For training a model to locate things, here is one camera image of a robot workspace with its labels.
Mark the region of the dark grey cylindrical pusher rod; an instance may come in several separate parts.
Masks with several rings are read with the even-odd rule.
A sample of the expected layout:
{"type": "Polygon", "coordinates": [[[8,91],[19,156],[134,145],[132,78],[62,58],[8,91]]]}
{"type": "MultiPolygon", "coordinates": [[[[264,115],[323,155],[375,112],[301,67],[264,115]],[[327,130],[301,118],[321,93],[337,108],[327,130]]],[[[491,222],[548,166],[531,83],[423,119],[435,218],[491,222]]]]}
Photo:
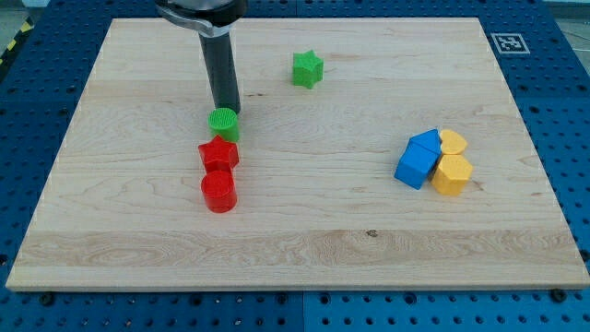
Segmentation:
{"type": "Polygon", "coordinates": [[[199,34],[209,86],[216,108],[241,111],[241,99],[231,48],[230,33],[216,37],[199,34]]]}

